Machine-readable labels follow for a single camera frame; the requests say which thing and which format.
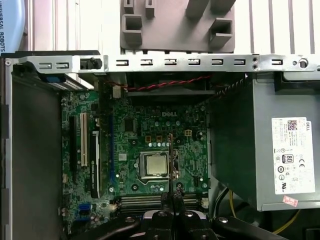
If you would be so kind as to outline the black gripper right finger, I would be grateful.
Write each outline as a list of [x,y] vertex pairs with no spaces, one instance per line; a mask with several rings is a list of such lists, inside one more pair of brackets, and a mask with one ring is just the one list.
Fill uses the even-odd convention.
[[181,240],[284,240],[283,236],[235,217],[206,218],[185,208],[184,194],[174,191],[176,231]]

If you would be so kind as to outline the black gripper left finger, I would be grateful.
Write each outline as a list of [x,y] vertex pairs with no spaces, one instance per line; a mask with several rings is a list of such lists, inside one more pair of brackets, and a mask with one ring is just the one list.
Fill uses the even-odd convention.
[[175,218],[174,192],[161,196],[161,210],[152,218],[117,217],[84,233],[86,240],[171,240]]

